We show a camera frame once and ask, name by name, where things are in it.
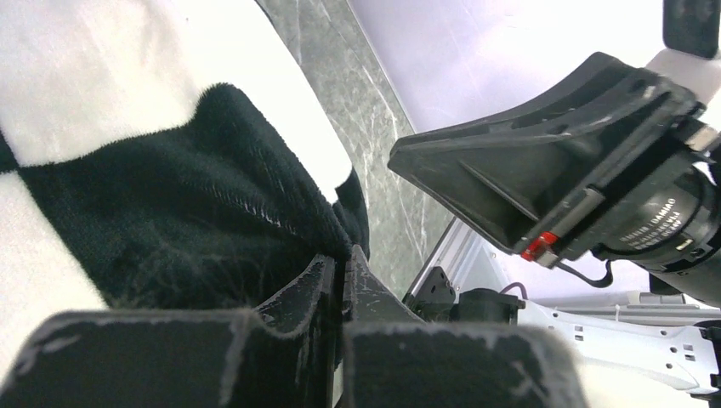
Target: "black and white cloth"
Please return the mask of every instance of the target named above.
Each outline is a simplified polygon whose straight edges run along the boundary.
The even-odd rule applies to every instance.
[[[349,157],[253,0],[0,0],[0,376],[68,309],[255,305],[368,248]]]

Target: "cable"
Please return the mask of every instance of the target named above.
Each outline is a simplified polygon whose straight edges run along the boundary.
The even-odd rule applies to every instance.
[[[512,284],[510,284],[510,285],[508,285],[508,286],[506,286],[506,287],[504,287],[499,293],[503,295],[504,293],[506,293],[506,292],[510,291],[511,289],[516,288],[516,287],[520,289],[520,296],[521,296],[524,300],[527,300],[527,299],[528,299],[528,292],[526,291],[525,286],[523,286],[523,284],[520,283],[520,282],[514,282],[514,283],[512,283]]]
[[[574,275],[576,278],[588,283],[590,286],[598,287],[598,289],[603,289],[613,283],[613,271],[610,268],[610,260],[606,261],[606,276],[599,280],[588,279],[584,274],[573,269],[571,266],[565,263],[559,263],[558,265],[556,265],[556,267],[565,272],[568,272],[571,275]]]

